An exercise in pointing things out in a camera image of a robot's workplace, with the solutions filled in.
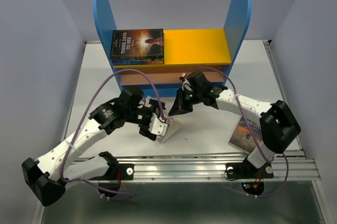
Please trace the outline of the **brown Edward Tulane book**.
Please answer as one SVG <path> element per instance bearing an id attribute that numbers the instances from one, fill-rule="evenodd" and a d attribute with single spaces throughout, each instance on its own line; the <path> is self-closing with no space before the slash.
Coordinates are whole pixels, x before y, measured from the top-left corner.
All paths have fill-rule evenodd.
<path id="1" fill-rule="evenodd" d="M 113 63 L 115 64 L 147 64 L 148 62 L 159 62 L 160 64 L 164 63 L 164 58 L 126 58 L 126 59 L 113 59 Z"/>

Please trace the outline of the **Three Days to See book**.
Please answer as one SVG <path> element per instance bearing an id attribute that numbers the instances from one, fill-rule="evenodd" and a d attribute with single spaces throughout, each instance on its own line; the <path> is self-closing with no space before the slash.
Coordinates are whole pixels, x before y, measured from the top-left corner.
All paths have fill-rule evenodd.
<path id="1" fill-rule="evenodd" d="M 113 60 L 164 58 L 163 29 L 119 29 L 113 31 L 110 57 Z"/>

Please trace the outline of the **Little Women book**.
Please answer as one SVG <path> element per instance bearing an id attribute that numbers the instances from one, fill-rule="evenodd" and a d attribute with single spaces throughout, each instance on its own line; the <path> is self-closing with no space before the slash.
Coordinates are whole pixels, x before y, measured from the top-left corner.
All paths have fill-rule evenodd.
<path id="1" fill-rule="evenodd" d="M 157 136 L 156 140 L 160 143 L 168 141 L 180 128 L 182 124 L 175 118 L 170 118 L 168 127 L 164 136 Z"/>

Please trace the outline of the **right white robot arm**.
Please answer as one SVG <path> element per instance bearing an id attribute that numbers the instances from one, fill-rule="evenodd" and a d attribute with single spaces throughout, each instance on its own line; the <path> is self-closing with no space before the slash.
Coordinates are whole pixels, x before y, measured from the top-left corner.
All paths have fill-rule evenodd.
<path id="1" fill-rule="evenodd" d="M 282 100 L 268 103 L 239 95 L 235 88 L 212 85 L 202 72 L 183 74 L 181 80 L 183 85 L 176 92 L 170 116 L 191 113 L 194 105 L 203 104 L 240 115 L 260 127 L 261 143 L 239 166 L 249 177 L 258 174 L 275 155 L 284 153 L 301 132 L 291 109 Z"/>

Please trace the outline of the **Tale of Two Cities book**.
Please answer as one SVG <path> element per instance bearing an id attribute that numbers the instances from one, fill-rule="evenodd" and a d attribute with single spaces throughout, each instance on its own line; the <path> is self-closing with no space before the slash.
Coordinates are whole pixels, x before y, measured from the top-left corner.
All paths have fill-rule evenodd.
<path id="1" fill-rule="evenodd" d="M 262 133 L 261 127 L 258 124 L 250 120 L 247 121 L 249 123 L 250 128 L 252 129 L 252 133 L 250 133 L 248 126 L 244 118 L 242 117 L 238 122 L 235 131 L 233 132 L 233 135 L 229 141 L 229 145 L 246 154 L 250 154 L 256 147 L 256 144 L 253 140 L 253 136 L 260 144 L 262 142 Z"/>

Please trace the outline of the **Animal Farm book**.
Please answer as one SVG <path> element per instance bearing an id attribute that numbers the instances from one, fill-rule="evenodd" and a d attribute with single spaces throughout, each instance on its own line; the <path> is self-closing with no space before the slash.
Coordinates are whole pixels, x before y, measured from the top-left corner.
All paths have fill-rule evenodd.
<path id="1" fill-rule="evenodd" d="M 116 60 L 113 61 L 113 65 L 115 64 L 136 64 L 136 63 L 140 63 L 140 64 L 164 64 L 164 61 L 162 60 L 150 60 L 150 61 L 146 61 L 146 60 Z"/>

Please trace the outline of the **Jane Eyre book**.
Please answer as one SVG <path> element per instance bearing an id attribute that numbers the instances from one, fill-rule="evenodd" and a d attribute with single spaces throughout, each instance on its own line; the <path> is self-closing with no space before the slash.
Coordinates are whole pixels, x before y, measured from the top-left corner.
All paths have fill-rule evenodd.
<path id="1" fill-rule="evenodd" d="M 125 67 L 156 67 L 156 66 L 163 66 L 164 64 L 140 64 L 140 63 L 136 63 L 136 64 L 115 64 L 114 67 L 117 68 L 125 68 Z"/>

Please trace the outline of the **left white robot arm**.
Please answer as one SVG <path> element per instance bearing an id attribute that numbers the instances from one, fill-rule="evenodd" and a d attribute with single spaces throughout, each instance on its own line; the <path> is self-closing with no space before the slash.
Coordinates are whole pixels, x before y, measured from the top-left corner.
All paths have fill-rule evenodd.
<path id="1" fill-rule="evenodd" d="M 22 163 L 26 184 L 43 206 L 57 202 L 66 190 L 75 184 L 91 179 L 112 179 L 116 184 L 102 187 L 96 184 L 101 197 L 111 199 L 121 194 L 121 180 L 131 180 L 132 164 L 121 165 L 108 151 L 79 164 L 73 162 L 92 145 L 122 128 L 126 123 L 138 125 L 140 135 L 155 141 L 165 135 L 165 103 L 154 98 L 144 98 L 137 86 L 122 90 L 113 98 L 95 108 L 85 117 L 79 130 L 58 146 L 37 159 L 27 158 Z"/>

